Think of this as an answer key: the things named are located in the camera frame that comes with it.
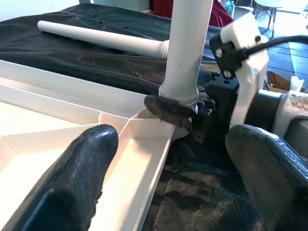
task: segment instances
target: white vertical pipe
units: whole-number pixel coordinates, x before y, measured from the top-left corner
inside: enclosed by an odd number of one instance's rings
[[[194,106],[213,0],[174,0],[165,81],[159,95]]]
[[[99,44],[135,54],[155,58],[167,58],[168,54],[168,40],[160,42],[151,39],[143,39],[134,36],[121,35],[106,31],[93,30],[46,21],[39,21],[38,28],[42,31],[56,35]]]

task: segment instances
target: black tarp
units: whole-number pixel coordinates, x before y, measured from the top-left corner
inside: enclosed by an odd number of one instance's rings
[[[86,42],[42,33],[37,22],[73,26],[166,40],[170,20],[139,12],[81,4],[61,12],[0,23],[0,59],[144,94],[156,93],[166,60],[139,57]],[[204,62],[214,61],[209,39]],[[200,81],[207,81],[202,69]],[[223,141],[195,142],[191,135],[171,145],[143,231],[264,231],[242,179]]]

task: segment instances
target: white plastic tray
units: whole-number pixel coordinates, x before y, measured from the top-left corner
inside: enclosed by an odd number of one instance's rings
[[[0,61],[0,229],[74,138],[109,124],[119,147],[89,230],[141,230],[174,132],[145,110],[143,99]]]

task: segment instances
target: white tube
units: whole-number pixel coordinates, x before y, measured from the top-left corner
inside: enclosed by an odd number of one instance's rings
[[[194,107],[213,0],[175,0],[173,4],[166,77],[159,95]]]
[[[42,31],[155,58],[167,58],[169,41],[155,41],[78,26],[39,21]]]

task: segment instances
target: red object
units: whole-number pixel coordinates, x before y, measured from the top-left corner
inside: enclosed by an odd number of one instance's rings
[[[171,18],[173,0],[153,0],[153,12],[155,15]],[[209,24],[211,26],[224,27],[233,19],[218,0],[213,1]]]

